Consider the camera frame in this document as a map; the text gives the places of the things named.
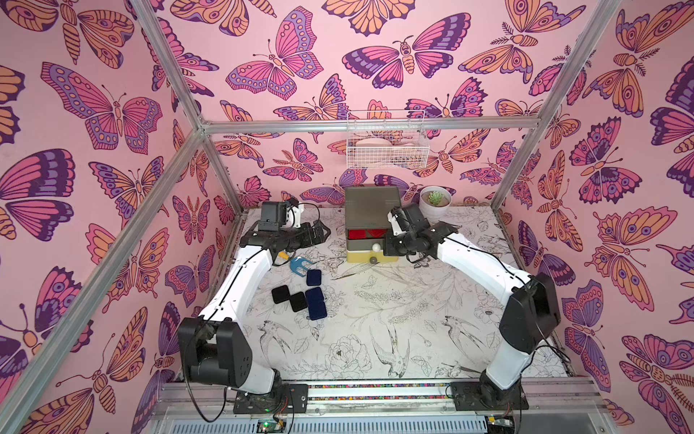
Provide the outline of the black brooch box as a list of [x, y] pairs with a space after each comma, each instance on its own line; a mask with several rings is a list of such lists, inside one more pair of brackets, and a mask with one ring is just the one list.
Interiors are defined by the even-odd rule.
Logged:
[[303, 291], [291, 295], [288, 301], [290, 303], [292, 311], [295, 313], [301, 312], [307, 309], [308, 307], [307, 297], [305, 296], [305, 293]]
[[287, 285], [281, 285], [271, 290], [272, 300], [276, 305], [289, 301], [291, 292]]

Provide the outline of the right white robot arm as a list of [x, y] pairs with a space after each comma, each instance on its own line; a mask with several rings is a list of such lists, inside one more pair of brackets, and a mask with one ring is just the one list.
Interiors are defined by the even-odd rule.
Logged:
[[515, 387], [540, 343], [560, 325], [555, 282], [547, 271], [532, 275], [476, 246], [447, 222], [430, 224], [417, 204], [388, 213], [384, 252], [408, 257], [422, 253], [466, 274], [504, 307], [502, 343], [481, 374], [480, 385], [495, 392]]

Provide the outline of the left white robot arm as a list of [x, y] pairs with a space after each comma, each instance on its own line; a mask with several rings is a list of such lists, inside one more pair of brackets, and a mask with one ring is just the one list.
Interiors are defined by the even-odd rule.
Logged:
[[320, 220], [304, 222], [306, 203], [265, 202], [260, 219], [242, 235], [234, 262], [199, 316], [179, 325], [177, 338], [184, 381], [231, 388], [254, 395], [273, 393], [277, 371], [254, 360], [242, 326], [260, 282], [278, 254], [326, 242], [330, 229]]

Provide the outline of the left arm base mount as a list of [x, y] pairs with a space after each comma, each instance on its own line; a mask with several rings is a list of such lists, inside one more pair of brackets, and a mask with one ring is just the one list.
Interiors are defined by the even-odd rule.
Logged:
[[269, 393], [238, 392], [233, 413], [273, 415], [280, 412], [302, 414], [307, 412], [309, 387], [306, 383], [280, 381]]

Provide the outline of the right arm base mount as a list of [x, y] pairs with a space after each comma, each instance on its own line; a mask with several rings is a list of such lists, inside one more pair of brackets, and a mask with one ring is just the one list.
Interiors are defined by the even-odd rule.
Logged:
[[500, 389], [484, 374], [477, 380], [450, 383], [449, 394], [458, 412], [501, 412], [530, 408], [521, 380], [517, 380], [509, 389]]

